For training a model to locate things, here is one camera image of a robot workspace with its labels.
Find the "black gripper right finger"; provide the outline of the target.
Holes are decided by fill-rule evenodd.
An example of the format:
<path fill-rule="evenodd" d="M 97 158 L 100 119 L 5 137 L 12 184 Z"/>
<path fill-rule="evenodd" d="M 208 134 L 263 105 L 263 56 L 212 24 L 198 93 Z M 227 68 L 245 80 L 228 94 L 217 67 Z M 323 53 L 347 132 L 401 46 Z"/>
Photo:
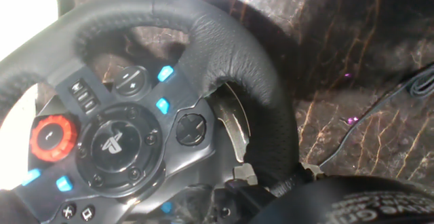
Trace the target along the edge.
<path fill-rule="evenodd" d="M 314 164 L 308 164 L 305 162 L 301 163 L 302 167 L 312 176 L 314 181 L 326 178 L 326 174 L 321 170 L 321 168 Z"/>

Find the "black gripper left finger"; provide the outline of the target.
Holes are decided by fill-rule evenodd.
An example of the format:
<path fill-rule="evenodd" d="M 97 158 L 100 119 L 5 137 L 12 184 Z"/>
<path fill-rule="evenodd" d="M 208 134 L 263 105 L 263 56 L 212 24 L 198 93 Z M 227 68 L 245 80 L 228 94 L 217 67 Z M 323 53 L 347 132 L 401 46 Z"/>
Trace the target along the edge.
<path fill-rule="evenodd" d="M 275 199 L 250 164 L 234 167 L 233 176 L 220 188 L 220 217 L 253 217 Z"/>

